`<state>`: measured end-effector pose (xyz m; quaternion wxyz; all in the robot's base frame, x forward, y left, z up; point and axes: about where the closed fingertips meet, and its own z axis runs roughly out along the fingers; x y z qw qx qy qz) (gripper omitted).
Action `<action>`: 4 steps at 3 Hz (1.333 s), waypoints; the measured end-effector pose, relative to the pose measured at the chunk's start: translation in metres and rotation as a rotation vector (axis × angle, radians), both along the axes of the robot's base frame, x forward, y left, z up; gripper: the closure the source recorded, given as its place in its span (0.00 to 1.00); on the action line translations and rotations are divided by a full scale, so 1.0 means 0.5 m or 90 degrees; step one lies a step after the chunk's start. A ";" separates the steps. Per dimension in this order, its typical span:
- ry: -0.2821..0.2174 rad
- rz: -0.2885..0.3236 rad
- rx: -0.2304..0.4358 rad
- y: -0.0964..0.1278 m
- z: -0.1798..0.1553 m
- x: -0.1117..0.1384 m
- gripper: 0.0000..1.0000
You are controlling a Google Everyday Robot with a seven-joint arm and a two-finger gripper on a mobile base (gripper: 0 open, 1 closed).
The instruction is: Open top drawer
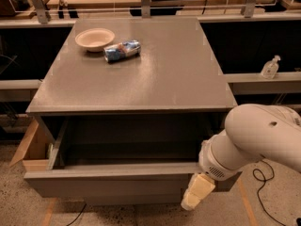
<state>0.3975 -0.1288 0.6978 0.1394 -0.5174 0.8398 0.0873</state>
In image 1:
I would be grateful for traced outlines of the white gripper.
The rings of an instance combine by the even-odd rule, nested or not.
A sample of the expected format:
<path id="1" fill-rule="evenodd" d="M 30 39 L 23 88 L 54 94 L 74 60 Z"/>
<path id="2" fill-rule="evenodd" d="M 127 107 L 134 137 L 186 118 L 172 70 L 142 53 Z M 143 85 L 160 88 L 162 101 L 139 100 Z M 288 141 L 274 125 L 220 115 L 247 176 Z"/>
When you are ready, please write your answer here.
<path id="1" fill-rule="evenodd" d="M 237 173 L 223 167 L 214 157 L 212 141 L 203 140 L 198 154 L 198 164 L 203 173 L 194 174 L 185 190 L 181 207 L 187 211 L 194 210 L 215 189 L 216 181 L 226 181 Z"/>

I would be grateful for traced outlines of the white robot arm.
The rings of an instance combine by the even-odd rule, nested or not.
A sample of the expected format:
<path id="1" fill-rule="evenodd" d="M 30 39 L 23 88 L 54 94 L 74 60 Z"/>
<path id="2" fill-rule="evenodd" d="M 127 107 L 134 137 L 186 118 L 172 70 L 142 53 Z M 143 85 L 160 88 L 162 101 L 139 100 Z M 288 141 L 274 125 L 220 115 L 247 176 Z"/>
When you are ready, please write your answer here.
<path id="1" fill-rule="evenodd" d="M 287 106 L 245 104 L 234 107 L 224 129 L 201 143 L 200 172 L 192 176 L 181 206 L 193 210 L 215 189 L 250 163 L 267 158 L 301 171 L 300 116 Z"/>

